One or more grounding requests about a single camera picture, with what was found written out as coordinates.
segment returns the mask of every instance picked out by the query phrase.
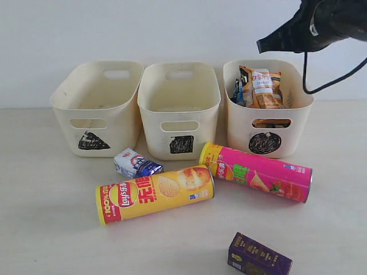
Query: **basket handle hole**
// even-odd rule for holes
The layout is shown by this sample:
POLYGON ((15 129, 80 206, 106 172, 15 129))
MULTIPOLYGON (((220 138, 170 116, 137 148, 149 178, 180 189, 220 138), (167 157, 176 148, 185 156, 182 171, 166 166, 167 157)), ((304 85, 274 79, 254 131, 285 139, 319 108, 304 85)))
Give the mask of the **basket handle hole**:
POLYGON ((70 124, 76 129, 106 129, 107 122, 103 119, 70 119, 70 124))
POLYGON ((286 129, 292 124, 290 119, 255 119, 252 126, 257 129, 286 129))
POLYGON ((198 130, 199 126, 197 121, 172 121, 161 124, 165 132, 193 132, 198 130))
POLYGON ((167 80, 178 80, 178 79, 191 79, 193 77, 193 72, 189 70, 181 72, 168 72, 166 74, 167 80))
POLYGON ((129 79, 131 76, 128 70, 105 70, 103 74, 108 79, 129 79))

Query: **yellow chip canister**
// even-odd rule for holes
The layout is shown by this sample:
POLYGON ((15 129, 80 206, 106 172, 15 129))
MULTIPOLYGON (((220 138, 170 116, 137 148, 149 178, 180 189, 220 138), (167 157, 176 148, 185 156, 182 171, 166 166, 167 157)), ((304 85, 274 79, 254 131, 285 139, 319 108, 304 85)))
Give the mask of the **yellow chip canister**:
POLYGON ((214 180, 206 165, 98 186, 102 225, 214 198, 214 180))

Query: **black cable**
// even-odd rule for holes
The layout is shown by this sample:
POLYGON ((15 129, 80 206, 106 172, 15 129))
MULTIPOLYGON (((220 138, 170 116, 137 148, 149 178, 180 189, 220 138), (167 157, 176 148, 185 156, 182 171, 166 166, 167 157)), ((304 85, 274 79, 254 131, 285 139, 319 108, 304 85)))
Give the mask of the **black cable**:
POLYGON ((321 90, 324 90, 332 85, 335 85, 343 80, 346 80, 348 77, 351 77, 352 75, 354 75, 356 72, 358 72, 360 69, 362 69, 366 64, 367 64, 367 58, 363 60, 362 63, 360 63, 357 67, 355 67, 353 70, 351 70, 349 73, 347 73, 346 75, 339 77, 338 79, 335 79, 334 81, 331 81, 325 85, 322 85, 321 87, 313 90, 313 91, 309 91, 307 90, 306 87, 306 74, 307 74, 307 60, 308 60, 308 53, 305 52, 304 53, 304 63, 303 63, 303 90, 306 94, 308 95, 313 95, 321 90))

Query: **black triangle symbol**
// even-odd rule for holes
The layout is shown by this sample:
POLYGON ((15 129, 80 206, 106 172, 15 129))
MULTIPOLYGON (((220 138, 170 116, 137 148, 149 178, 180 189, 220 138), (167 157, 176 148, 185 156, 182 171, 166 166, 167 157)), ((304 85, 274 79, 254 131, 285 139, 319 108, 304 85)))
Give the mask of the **black triangle symbol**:
POLYGON ((78 148, 81 150, 103 150, 110 149, 110 146, 94 133, 86 131, 79 140, 78 148))

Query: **black circle symbol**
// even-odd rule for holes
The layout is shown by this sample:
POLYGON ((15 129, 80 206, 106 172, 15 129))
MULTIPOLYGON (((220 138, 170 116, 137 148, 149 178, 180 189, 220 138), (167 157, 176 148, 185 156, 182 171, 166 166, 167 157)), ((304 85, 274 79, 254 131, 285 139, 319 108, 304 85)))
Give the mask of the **black circle symbol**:
POLYGON ((254 154, 266 155, 279 149, 282 138, 275 133, 259 133, 253 136, 249 142, 249 149, 254 154))

